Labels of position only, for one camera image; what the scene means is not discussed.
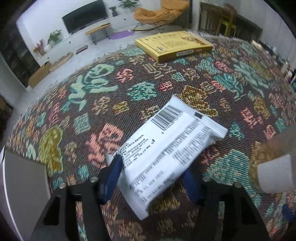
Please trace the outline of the potted plant of tv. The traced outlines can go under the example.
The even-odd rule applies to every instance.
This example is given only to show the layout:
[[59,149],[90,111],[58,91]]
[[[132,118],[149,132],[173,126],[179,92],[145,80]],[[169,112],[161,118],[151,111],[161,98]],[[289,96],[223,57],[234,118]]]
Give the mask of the potted plant of tv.
[[130,9],[137,7],[139,0],[118,0],[118,2],[120,8]]
[[62,41],[61,32],[62,30],[55,30],[54,32],[50,33],[48,37],[48,44],[51,47],[54,47],[55,45],[57,45]]

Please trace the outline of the cardboard box on floor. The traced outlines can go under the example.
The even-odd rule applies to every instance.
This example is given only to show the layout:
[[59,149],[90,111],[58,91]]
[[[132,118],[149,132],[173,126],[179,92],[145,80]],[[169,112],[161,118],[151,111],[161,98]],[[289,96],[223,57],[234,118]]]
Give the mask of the cardboard box on floor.
[[30,78],[28,81],[28,85],[31,88],[34,88],[39,82],[41,82],[47,75],[49,75],[49,68],[51,67],[51,63],[48,61],[44,63]]

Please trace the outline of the purple floor mat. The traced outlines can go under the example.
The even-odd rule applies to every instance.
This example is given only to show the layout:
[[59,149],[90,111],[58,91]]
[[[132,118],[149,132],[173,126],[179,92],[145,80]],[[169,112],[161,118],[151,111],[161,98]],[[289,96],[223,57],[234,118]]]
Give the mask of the purple floor mat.
[[114,33],[112,36],[109,37],[110,40],[117,40],[117,39],[122,39],[125,37],[129,37],[135,34],[135,31],[121,31],[118,33]]

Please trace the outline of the orange lounge chair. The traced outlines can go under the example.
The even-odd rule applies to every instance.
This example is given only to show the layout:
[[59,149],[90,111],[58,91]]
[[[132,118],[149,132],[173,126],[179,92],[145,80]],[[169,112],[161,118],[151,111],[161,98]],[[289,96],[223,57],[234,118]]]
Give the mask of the orange lounge chair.
[[188,1],[161,1],[161,8],[151,11],[144,8],[136,8],[133,18],[137,21],[133,31],[148,31],[161,27],[175,25],[177,18],[189,7]]

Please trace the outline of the grey curtain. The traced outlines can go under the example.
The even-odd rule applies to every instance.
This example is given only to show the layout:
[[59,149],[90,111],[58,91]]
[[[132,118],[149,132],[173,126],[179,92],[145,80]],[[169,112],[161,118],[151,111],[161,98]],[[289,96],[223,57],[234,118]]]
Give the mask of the grey curtain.
[[193,19],[193,1],[189,0],[189,7],[184,10],[184,12],[177,18],[176,24],[180,27],[190,28]]

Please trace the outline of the red flowers in vase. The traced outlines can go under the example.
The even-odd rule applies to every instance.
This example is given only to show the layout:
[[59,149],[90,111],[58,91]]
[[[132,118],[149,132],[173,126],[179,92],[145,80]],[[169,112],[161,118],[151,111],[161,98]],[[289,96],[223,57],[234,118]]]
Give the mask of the red flowers in vase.
[[41,56],[45,55],[44,51],[44,40],[41,39],[36,45],[35,48],[33,49],[34,53],[40,54]]

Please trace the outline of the clear jar black lid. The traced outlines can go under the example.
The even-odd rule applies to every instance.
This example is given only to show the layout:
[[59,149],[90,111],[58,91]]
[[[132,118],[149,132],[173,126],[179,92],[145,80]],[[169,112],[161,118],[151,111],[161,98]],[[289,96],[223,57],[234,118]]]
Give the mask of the clear jar black lid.
[[258,193],[295,191],[295,124],[252,152],[249,178]]

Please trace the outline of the round floor cushion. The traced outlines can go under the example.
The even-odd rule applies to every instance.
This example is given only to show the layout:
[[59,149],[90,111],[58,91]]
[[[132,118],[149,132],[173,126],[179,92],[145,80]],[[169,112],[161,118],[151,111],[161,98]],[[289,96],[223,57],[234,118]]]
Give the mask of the round floor cushion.
[[73,56],[74,56],[74,54],[72,52],[69,52],[69,53],[63,55],[62,57],[60,57],[58,60],[56,60],[55,62],[52,63],[52,65],[49,68],[49,72],[53,72],[53,71],[57,70],[62,65],[67,63]]

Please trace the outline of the patterned woven table cloth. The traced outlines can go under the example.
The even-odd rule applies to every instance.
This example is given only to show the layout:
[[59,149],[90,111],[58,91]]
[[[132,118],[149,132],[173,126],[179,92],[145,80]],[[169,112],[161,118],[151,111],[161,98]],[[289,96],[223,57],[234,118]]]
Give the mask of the patterned woven table cloth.
[[209,53],[159,64],[129,46],[87,65],[38,99],[15,124],[7,147],[48,169],[49,186],[78,184],[175,95],[227,128],[199,157],[215,181],[239,181],[271,240],[287,230],[281,209],[295,193],[258,194],[248,176],[259,144],[295,122],[295,94],[272,59],[252,44],[212,37]]

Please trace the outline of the potted plant right of tv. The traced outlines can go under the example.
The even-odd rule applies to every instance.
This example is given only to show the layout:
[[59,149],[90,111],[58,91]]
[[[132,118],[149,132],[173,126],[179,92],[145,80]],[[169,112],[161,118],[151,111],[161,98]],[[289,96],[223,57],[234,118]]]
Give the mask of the potted plant right of tv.
[[137,7],[139,0],[118,0],[118,2],[120,8],[130,9]]

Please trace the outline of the small potted plant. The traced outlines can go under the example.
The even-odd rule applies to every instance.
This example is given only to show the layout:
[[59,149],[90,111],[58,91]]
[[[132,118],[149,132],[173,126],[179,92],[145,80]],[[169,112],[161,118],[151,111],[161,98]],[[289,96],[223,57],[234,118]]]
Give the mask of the small potted plant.
[[111,10],[112,16],[118,16],[118,13],[116,11],[116,6],[110,6],[109,9]]

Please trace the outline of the white printed packet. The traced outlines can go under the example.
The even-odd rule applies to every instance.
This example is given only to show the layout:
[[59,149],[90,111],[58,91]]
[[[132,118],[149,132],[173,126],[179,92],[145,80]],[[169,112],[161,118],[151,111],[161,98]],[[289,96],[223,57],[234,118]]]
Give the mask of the white printed packet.
[[146,121],[116,151],[123,160],[117,186],[138,219],[147,218],[151,202],[227,132],[176,96]]

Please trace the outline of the white storage box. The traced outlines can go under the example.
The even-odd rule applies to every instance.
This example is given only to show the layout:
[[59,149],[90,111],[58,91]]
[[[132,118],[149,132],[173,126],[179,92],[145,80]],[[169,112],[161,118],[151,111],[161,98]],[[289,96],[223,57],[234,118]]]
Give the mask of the white storage box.
[[1,213],[18,240],[30,240],[51,197],[46,166],[1,150]]

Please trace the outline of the yellow flat box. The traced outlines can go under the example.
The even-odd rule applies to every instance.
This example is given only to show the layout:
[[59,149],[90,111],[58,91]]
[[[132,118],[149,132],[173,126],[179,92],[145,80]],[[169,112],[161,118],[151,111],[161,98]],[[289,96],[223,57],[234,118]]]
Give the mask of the yellow flat box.
[[195,33],[174,31],[158,33],[135,40],[137,47],[158,63],[212,51],[213,45]]

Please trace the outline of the wooden chair at desk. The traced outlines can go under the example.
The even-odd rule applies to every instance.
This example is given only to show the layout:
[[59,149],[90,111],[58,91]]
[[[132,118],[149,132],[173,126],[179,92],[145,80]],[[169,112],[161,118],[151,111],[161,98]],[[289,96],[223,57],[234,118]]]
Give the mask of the wooden chair at desk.
[[235,37],[236,31],[237,31],[237,26],[234,24],[234,14],[231,13],[230,15],[224,15],[222,14],[219,18],[218,21],[218,26],[216,30],[216,35],[220,34],[221,27],[224,25],[225,31],[224,31],[224,36],[231,36]]

